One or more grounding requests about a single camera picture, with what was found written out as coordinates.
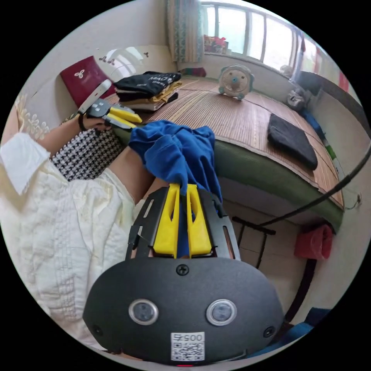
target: blue object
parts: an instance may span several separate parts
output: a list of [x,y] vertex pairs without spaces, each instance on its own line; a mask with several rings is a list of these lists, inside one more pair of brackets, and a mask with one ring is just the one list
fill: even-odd
[[[163,120],[133,129],[129,147],[155,177],[180,184],[182,196],[187,194],[188,184],[197,184],[222,201],[214,170],[214,144],[215,135],[207,126],[193,130]],[[177,257],[184,255],[189,255],[187,219],[180,203]]]
[[325,134],[322,131],[320,124],[316,121],[313,115],[306,108],[301,109],[298,113],[315,130],[320,139],[324,141],[326,139]]
[[329,309],[312,308],[305,318],[305,321],[298,323],[297,325],[289,329],[278,342],[269,345],[259,352],[249,354],[245,358],[251,358],[264,353],[272,352],[287,344],[290,344],[296,339],[299,339],[300,337],[309,333],[313,329],[313,327],[316,326],[329,313],[329,311]]

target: tiled floor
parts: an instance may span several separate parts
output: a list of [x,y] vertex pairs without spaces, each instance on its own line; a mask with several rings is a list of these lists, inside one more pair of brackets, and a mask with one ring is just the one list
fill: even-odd
[[[265,214],[229,201],[224,201],[223,206],[230,218],[238,216],[256,224],[271,219]],[[238,238],[241,225],[233,222],[233,227]],[[305,259],[294,256],[294,245],[300,227],[288,221],[281,221],[267,228],[275,230],[276,234],[267,237],[259,270],[275,286],[283,310],[287,312],[298,290],[306,263]],[[242,261],[255,266],[262,241],[262,233],[245,228],[240,245]]]

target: white fan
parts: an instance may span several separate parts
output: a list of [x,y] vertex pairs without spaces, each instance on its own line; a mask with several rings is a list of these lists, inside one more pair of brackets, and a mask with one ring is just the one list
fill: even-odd
[[251,92],[254,75],[242,65],[231,65],[221,70],[219,77],[219,93],[242,100]]

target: yellow folded cloth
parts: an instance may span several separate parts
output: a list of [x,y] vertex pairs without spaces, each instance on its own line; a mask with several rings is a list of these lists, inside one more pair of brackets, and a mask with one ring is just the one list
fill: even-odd
[[182,83],[180,81],[173,82],[170,84],[167,88],[161,91],[160,94],[156,95],[155,97],[149,98],[149,99],[135,99],[131,100],[129,102],[125,102],[126,106],[132,105],[132,104],[147,104],[147,103],[167,103],[168,99],[176,93],[176,91],[182,86]]

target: bed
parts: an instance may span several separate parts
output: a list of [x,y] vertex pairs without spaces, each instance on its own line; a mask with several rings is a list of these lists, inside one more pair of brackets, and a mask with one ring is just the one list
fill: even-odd
[[[184,78],[176,101],[155,113],[141,114],[143,123],[169,120],[193,129],[207,125],[215,133],[216,172],[220,178],[274,195],[292,209],[329,191],[339,179],[331,158],[314,129],[286,105],[256,92],[239,102],[220,95],[218,83],[206,78]],[[109,98],[111,103],[117,97]],[[315,150],[318,167],[307,170],[298,161],[275,150],[267,141],[270,114],[301,128]],[[115,129],[124,144],[130,134]],[[338,232],[344,213],[342,193],[310,211]]]

